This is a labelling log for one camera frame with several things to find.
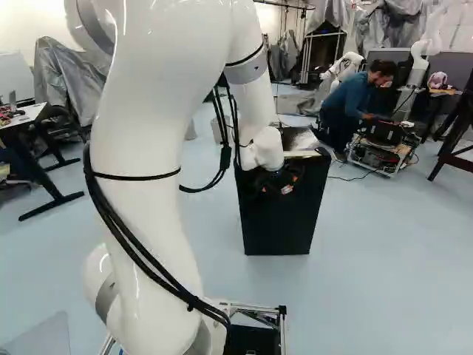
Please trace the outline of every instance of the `black pedestal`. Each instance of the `black pedestal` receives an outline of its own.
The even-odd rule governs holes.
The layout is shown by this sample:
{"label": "black pedestal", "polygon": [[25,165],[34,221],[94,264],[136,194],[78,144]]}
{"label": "black pedestal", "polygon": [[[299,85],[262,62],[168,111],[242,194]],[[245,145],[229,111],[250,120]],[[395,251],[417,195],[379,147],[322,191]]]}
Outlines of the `black pedestal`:
{"label": "black pedestal", "polygon": [[294,190],[286,195],[256,191],[260,169],[249,172],[235,164],[239,210],[246,255],[309,254],[319,208],[330,168],[330,155],[291,158],[303,171]]}

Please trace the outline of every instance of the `black table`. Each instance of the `black table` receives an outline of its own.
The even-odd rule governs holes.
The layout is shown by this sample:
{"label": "black table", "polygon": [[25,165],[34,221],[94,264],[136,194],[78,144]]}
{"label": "black table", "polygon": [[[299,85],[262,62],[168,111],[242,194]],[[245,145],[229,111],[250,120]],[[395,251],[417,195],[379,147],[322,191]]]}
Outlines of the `black table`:
{"label": "black table", "polygon": [[[432,127],[434,126],[435,123],[435,118],[440,114],[440,111],[442,110],[442,106],[445,102],[445,99],[449,96],[453,95],[462,95],[463,92],[461,91],[455,91],[455,92],[448,92],[446,90],[430,90],[430,99],[434,102],[434,109],[432,110],[432,113],[429,116],[429,120],[427,122],[427,126],[425,131],[422,134],[422,139],[421,143],[425,143],[427,141],[427,138],[430,136],[430,131],[432,130]],[[434,140],[436,141],[438,139],[438,134],[434,134]]]}
{"label": "black table", "polygon": [[[39,122],[41,122],[47,117],[48,110],[50,109],[50,107],[51,106],[49,104],[45,103],[22,107],[21,109],[26,112],[25,116],[28,118],[26,118],[25,116],[18,117],[13,119],[9,125],[0,127],[0,138],[4,142],[5,146],[15,151],[18,157],[23,161],[26,169],[30,172],[34,181],[42,185],[52,197],[51,202],[46,203],[43,206],[39,206],[38,208],[33,209],[32,211],[29,211],[25,214],[22,214],[18,218],[18,220],[20,221],[34,217],[42,212],[48,211],[50,209],[53,209],[54,207],[63,205],[67,202],[84,196],[84,192],[82,191],[75,192],[70,195],[61,194],[56,185],[51,181],[50,177],[45,172],[46,170],[50,171],[80,161],[80,159],[78,158],[72,160],[65,160],[64,157],[62,157],[62,154],[59,151],[59,148],[55,141],[47,134],[47,131],[45,129],[41,128]],[[38,134],[45,140],[50,151],[58,159],[57,164],[43,169],[38,164],[36,159],[31,155],[29,149],[21,142],[18,134],[21,130],[23,130],[26,126],[29,126],[30,124],[35,124],[35,128],[38,130]]]}
{"label": "black table", "polygon": [[445,142],[440,149],[438,162],[428,177],[429,181],[433,181],[435,179],[445,164],[454,166],[467,172],[473,172],[473,162],[458,157],[458,155],[464,152],[473,150],[473,145],[454,152],[455,147],[468,128],[470,126],[473,127],[473,92],[466,92],[463,95],[462,101],[459,103],[458,108],[455,110],[458,116],[453,122],[452,129],[446,136]]}

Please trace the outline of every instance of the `black cable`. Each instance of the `black cable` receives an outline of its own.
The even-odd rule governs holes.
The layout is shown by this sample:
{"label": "black cable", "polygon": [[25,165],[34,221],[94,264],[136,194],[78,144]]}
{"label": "black cable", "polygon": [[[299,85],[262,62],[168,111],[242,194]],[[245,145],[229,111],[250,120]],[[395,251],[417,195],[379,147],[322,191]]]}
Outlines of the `black cable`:
{"label": "black cable", "polygon": [[[215,90],[215,99],[217,100],[217,106],[219,108],[221,124],[222,124],[222,127],[225,127],[225,113],[223,112],[223,106],[220,100],[220,93],[219,93],[219,88],[217,85],[215,85],[214,90]],[[223,130],[222,141],[224,144],[228,143],[228,132],[226,129]]]}
{"label": "black cable", "polygon": [[[184,286],[182,286],[167,270],[156,260],[153,255],[141,244],[141,242],[133,235],[133,233],[126,227],[125,223],[120,219],[116,211],[110,206],[109,201],[103,195],[100,186],[92,173],[92,167],[90,166],[89,158],[89,146],[87,145],[84,150],[84,172],[86,174],[86,184],[89,190],[92,202],[94,203],[99,215],[101,216],[104,223],[109,228],[110,232],[114,235],[115,239],[119,242],[123,250],[129,255],[133,262],[148,276],[150,279],[155,281],[158,285],[163,287],[169,293],[179,298],[183,302],[188,304],[188,310],[192,311],[194,308],[200,311],[202,314],[216,320],[217,322],[224,325],[227,330],[230,326],[230,319],[228,315],[215,308],[212,305],[200,300],[189,292]],[[147,260],[153,267],[155,267],[162,275],[154,273],[146,263],[137,255],[135,250],[143,255],[143,258]]]}
{"label": "black cable", "polygon": [[351,179],[345,179],[345,178],[342,178],[342,177],[339,177],[339,176],[327,176],[327,179],[336,179],[336,180],[343,180],[343,181],[363,180],[369,174],[372,174],[373,172],[379,172],[380,170],[382,170],[382,168],[376,169],[376,170],[371,170],[370,172],[367,172],[365,175],[363,175],[361,177],[353,177]]}
{"label": "black cable", "polygon": [[404,100],[404,102],[403,102],[402,104],[400,104],[397,109],[394,110],[394,112],[391,114],[391,116],[390,116],[389,118],[393,118],[393,117],[394,117],[394,115],[401,109],[401,107],[404,106],[404,104],[411,98],[412,95],[414,95],[414,92],[415,92],[416,89],[417,89],[416,87],[415,87],[414,89],[412,89],[412,91],[411,91],[411,93],[409,94],[409,96],[407,96],[407,99]]}
{"label": "black cable", "polygon": [[209,189],[212,189],[223,179],[225,172],[230,167],[231,147],[228,141],[228,130],[226,128],[227,124],[225,122],[225,115],[223,112],[222,102],[220,100],[220,94],[217,85],[214,87],[214,90],[212,90],[212,104],[214,105],[215,114],[217,115],[217,123],[219,126],[220,136],[222,137],[223,147],[220,152],[220,167],[214,178],[204,187],[194,189],[184,185],[179,185],[179,190],[187,194],[196,194],[198,192],[204,192]]}

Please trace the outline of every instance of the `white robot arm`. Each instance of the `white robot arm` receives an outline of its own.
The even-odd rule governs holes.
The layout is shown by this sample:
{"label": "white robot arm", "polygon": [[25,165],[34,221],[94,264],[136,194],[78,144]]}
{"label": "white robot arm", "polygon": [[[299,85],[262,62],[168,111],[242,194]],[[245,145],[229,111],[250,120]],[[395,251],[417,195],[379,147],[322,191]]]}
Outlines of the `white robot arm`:
{"label": "white robot arm", "polygon": [[343,80],[358,70],[363,59],[364,57],[358,53],[347,52],[328,71],[322,73],[320,79],[333,80],[330,85],[330,92],[332,92]]}
{"label": "white robot arm", "polygon": [[429,67],[429,62],[422,58],[422,55],[436,55],[442,50],[442,40],[440,39],[440,28],[443,23],[446,11],[455,4],[455,0],[443,0],[435,9],[434,13],[427,17],[426,30],[421,39],[411,47],[411,54],[414,58],[412,71],[409,75],[407,85],[418,87],[421,85],[423,76]]}
{"label": "white robot arm", "polygon": [[[224,69],[240,108],[242,168],[277,170],[284,163],[280,134],[268,126],[276,112],[254,4],[123,0],[104,10],[115,23],[115,53],[92,128],[87,179],[150,255],[202,299],[180,220],[177,173],[191,116]],[[86,261],[85,289],[125,352],[221,354],[225,329],[206,325],[207,317],[147,276],[110,232],[116,223],[104,221],[105,244]]]}

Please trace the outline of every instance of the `light gray floor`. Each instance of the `light gray floor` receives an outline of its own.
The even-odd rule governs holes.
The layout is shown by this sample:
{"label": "light gray floor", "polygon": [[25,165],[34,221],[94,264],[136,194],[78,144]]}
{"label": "light gray floor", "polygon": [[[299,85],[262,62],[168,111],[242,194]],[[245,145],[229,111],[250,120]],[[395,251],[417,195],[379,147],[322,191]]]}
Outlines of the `light gray floor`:
{"label": "light gray floor", "polygon": [[[203,105],[195,116],[199,137],[185,144],[182,182],[189,186],[217,169],[212,117]],[[437,149],[421,146],[419,164],[395,180],[329,180],[303,257],[244,255],[233,172],[209,192],[182,194],[207,295],[286,304],[292,355],[471,354],[473,175],[446,166],[427,181]],[[80,145],[67,155],[81,156]],[[346,178],[364,173],[338,163],[330,170]],[[80,164],[50,176],[65,193],[85,189]],[[36,189],[0,209],[0,344],[66,311],[71,354],[93,355],[105,330],[82,294],[81,267],[101,241],[95,210],[85,197],[17,222],[47,200]]]}

